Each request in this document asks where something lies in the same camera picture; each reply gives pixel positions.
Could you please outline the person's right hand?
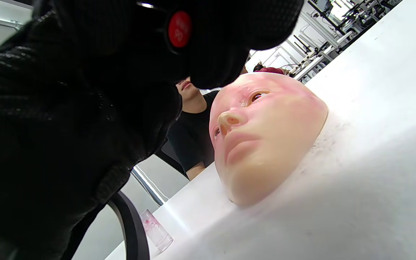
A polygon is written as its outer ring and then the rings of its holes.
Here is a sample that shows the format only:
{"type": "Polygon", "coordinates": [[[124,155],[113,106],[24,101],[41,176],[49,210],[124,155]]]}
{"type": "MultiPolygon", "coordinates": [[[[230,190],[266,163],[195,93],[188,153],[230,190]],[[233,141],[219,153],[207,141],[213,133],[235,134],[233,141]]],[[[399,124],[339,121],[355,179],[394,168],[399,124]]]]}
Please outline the person's right hand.
{"type": "Polygon", "coordinates": [[[107,204],[148,260],[121,192],[182,110],[176,83],[232,83],[290,36],[302,0],[38,0],[0,45],[0,260],[71,260],[107,204]]]}

